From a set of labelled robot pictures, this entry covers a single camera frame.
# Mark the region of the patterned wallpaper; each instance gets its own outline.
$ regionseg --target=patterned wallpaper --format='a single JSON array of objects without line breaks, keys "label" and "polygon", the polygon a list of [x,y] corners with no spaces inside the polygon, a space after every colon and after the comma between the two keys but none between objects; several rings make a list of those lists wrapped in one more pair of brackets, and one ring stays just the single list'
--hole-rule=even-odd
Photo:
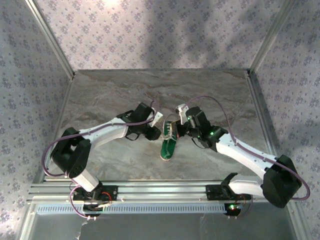
[{"label": "patterned wallpaper", "polygon": [[73,70],[247,69],[284,0],[37,0]]},{"label": "patterned wallpaper", "polygon": [[295,161],[311,188],[302,205],[320,239],[320,2],[297,2],[257,77],[279,152]]},{"label": "patterned wallpaper", "polygon": [[24,0],[0,1],[0,239],[13,239],[68,77]]}]

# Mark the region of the green object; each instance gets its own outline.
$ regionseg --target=green object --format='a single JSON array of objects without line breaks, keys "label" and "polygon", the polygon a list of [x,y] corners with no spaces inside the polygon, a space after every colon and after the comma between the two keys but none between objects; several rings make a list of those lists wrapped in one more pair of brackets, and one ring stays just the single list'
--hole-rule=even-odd
[{"label": "green object", "polygon": [[164,161],[169,161],[172,158],[177,143],[177,134],[170,131],[170,123],[171,121],[165,121],[163,129],[164,139],[162,142],[160,157]]}]

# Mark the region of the metal frame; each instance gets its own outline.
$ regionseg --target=metal frame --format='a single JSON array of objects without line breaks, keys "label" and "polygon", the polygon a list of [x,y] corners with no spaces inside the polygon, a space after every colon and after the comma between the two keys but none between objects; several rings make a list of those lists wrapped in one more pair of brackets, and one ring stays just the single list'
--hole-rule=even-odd
[{"label": "metal frame", "polygon": [[[250,89],[255,110],[262,128],[263,137],[266,142],[267,151],[269,154],[279,156],[275,147],[275,140],[272,137],[272,133],[267,128],[268,120],[263,111],[263,103],[258,98],[258,90],[254,85],[253,80],[249,77],[249,74],[245,74],[248,87]],[[291,218],[291,222],[295,231],[295,235],[298,240],[312,239],[311,231],[308,226],[306,216],[302,209],[301,203],[296,201],[290,201],[287,204],[287,209]]]},{"label": "metal frame", "polygon": [[[136,205],[136,204],[179,204],[179,206],[198,205],[208,207],[220,206],[230,201],[207,201],[206,185],[220,184],[214,180],[128,180],[128,181],[103,181],[104,185],[117,185],[118,200],[112,205]],[[53,180],[44,183],[33,184],[26,200],[27,209],[23,225],[17,231],[16,239],[29,239],[32,225],[35,220],[38,206],[65,206],[69,202],[70,188],[75,185],[70,180]],[[256,202],[265,203],[263,197],[254,199]]]},{"label": "metal frame", "polygon": [[[62,108],[60,110],[60,113],[59,113],[59,116],[58,116],[58,119],[57,119],[57,124],[56,124],[56,126],[54,128],[54,136],[52,138],[52,141],[58,138],[59,131],[60,131],[61,125],[62,125],[63,115],[64,115],[65,110],[66,110],[66,105],[67,105],[69,97],[70,97],[70,93],[71,93],[71,90],[72,90],[73,83],[74,83],[74,76],[72,76],[70,78],[70,80],[69,80],[69,83],[68,83],[68,86],[67,86],[67,89],[66,89],[66,92],[65,92],[65,95],[64,95],[64,99],[63,99],[63,102],[62,102]],[[46,157],[46,159],[45,159],[45,165],[48,166],[50,161],[51,161],[51,159],[50,159],[50,156],[48,155]],[[33,183],[34,184],[42,183],[45,180],[45,177],[46,177],[45,172],[43,172],[41,170],[41,171],[37,172],[36,176],[33,179]]]},{"label": "metal frame", "polygon": [[258,68],[264,61],[269,49],[271,48],[272,44],[275,42],[278,33],[280,32],[282,26],[286,22],[289,13],[291,12],[291,9],[296,4],[297,0],[285,0],[281,7],[279,12],[277,13],[275,19],[273,20],[268,32],[266,33],[262,44],[255,55],[254,59],[252,60],[250,64],[250,71],[251,72],[257,72]]},{"label": "metal frame", "polygon": [[35,0],[25,0],[25,2],[28,5],[28,7],[30,8],[35,20],[39,24],[39,27],[41,28],[47,42],[51,46],[51,48],[52,48],[54,54],[56,55],[56,57],[58,58],[60,64],[62,65],[65,73],[68,75],[69,78],[72,78],[74,76],[75,72],[71,68],[64,52],[60,48],[53,32],[51,31],[43,14],[41,13],[40,7],[38,6],[38,4],[36,3]]}]

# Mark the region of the glass panel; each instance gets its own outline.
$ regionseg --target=glass panel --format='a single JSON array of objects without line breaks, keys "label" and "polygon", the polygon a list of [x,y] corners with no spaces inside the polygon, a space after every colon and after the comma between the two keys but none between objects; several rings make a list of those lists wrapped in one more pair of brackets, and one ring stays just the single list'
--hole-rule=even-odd
[{"label": "glass panel", "polygon": [[96,221],[76,214],[36,214],[29,239],[104,240],[295,240],[289,213],[269,203],[254,203],[243,217],[221,213],[104,214]]}]

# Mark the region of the red wire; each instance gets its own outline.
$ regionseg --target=red wire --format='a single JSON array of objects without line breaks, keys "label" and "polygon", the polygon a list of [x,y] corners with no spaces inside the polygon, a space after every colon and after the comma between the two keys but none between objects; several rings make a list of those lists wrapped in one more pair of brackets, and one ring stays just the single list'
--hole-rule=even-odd
[{"label": "red wire", "polygon": [[106,192],[106,191],[103,191],[102,194],[108,195],[108,197],[109,197],[109,202],[111,202],[111,204],[112,204],[112,198],[111,198],[110,194],[109,194],[108,192]]}]

